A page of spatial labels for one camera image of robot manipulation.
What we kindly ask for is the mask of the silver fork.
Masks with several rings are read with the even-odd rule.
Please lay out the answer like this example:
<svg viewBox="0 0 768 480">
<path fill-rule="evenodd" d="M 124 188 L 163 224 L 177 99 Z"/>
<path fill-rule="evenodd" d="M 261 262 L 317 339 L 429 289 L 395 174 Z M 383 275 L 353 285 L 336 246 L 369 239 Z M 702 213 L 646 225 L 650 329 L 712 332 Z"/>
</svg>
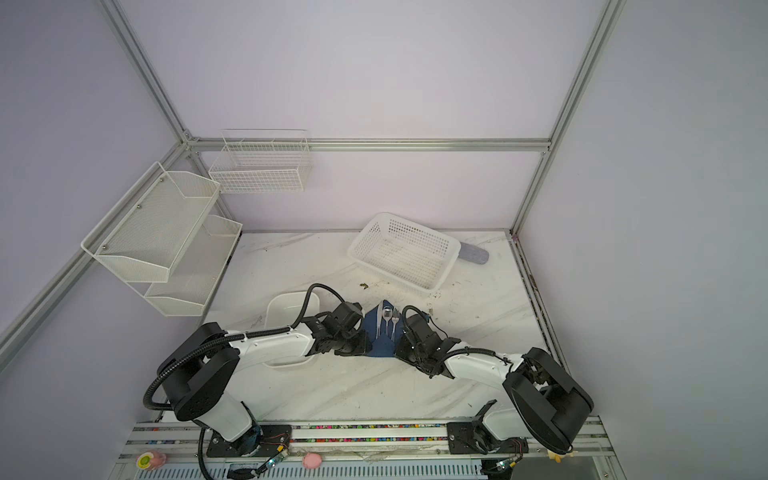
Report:
<svg viewBox="0 0 768 480">
<path fill-rule="evenodd" d="M 399 312 L 395 310 L 390 319 L 390 323 L 392 326 L 391 339 L 393 342 L 397 341 L 397 325 L 399 323 L 399 320 L 400 320 Z"/>
</svg>

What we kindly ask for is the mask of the silver spoon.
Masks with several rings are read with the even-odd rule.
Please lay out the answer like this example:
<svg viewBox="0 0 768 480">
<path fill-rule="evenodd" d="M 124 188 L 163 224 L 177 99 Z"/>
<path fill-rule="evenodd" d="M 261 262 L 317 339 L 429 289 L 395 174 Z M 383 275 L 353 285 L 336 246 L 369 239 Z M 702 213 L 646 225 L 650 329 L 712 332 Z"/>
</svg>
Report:
<svg viewBox="0 0 768 480">
<path fill-rule="evenodd" d="M 389 337 L 391 335 L 391 321 L 393 319 L 394 310 L 392 307 L 385 306 L 382 309 L 382 330 L 381 333 L 385 337 Z"/>
</svg>

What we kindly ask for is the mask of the blue paper napkin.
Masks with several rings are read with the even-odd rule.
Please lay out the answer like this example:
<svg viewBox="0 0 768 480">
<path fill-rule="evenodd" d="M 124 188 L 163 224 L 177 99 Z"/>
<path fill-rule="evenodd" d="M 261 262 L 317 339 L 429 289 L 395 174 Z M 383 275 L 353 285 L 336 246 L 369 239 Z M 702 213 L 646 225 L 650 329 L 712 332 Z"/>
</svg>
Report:
<svg viewBox="0 0 768 480">
<path fill-rule="evenodd" d="M 401 312 L 388 300 L 382 300 L 363 318 L 362 327 L 371 344 L 366 353 L 372 358 L 394 358 L 404 335 Z"/>
</svg>

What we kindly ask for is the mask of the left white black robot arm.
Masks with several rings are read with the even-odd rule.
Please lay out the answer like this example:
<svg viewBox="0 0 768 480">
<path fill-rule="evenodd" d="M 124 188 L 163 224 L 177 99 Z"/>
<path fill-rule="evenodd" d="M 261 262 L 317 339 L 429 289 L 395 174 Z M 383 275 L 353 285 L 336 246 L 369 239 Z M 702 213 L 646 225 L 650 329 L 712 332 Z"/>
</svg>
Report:
<svg viewBox="0 0 768 480">
<path fill-rule="evenodd" d="M 363 356 L 370 341 L 358 303 L 342 302 L 331 312 L 304 316 L 292 326 L 255 332 L 231 332 L 206 323 L 157 369 L 143 403 L 171 411 L 212 432 L 211 447 L 221 456 L 263 456 L 287 443 L 289 433 L 272 436 L 242 401 L 227 392 L 240 367 L 333 352 Z"/>
</svg>

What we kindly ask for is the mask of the white rectangular plastic tray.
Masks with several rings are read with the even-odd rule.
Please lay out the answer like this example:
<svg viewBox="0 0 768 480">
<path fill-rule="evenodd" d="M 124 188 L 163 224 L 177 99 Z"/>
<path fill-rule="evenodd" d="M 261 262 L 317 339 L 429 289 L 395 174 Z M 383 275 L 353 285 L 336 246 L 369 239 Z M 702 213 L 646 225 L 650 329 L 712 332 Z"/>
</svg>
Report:
<svg viewBox="0 0 768 480">
<path fill-rule="evenodd" d="M 274 297 L 268 304 L 264 326 L 267 329 L 292 324 L 303 305 L 305 292 L 283 293 Z M 286 357 L 265 363 L 271 369 L 294 369 L 312 364 L 315 357 Z"/>
</svg>

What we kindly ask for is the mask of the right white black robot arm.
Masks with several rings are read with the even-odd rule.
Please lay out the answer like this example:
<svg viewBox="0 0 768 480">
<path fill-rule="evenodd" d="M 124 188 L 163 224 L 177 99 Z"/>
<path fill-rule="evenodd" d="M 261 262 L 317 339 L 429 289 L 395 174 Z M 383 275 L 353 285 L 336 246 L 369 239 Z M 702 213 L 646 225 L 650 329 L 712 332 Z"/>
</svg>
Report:
<svg viewBox="0 0 768 480">
<path fill-rule="evenodd" d="M 559 455 L 572 450 L 594 401 L 547 351 L 502 354 L 474 347 L 432 327 L 431 318 L 412 305 L 403 308 L 400 325 L 396 358 L 430 378 L 469 380 L 505 392 L 538 443 Z"/>
</svg>

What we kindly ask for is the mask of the silver table knife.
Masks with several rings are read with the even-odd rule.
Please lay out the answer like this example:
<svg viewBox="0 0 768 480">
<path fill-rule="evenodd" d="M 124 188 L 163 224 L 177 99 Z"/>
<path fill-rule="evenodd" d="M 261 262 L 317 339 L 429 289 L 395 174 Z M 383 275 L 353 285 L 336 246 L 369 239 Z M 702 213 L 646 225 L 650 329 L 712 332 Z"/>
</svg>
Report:
<svg viewBox="0 0 768 480">
<path fill-rule="evenodd" d="M 382 321 L 384 320 L 384 313 L 385 313 L 384 302 L 380 302 L 376 310 L 376 322 L 375 322 L 375 325 L 376 325 L 375 338 L 376 339 L 378 339 L 381 335 L 381 325 L 382 325 Z"/>
</svg>

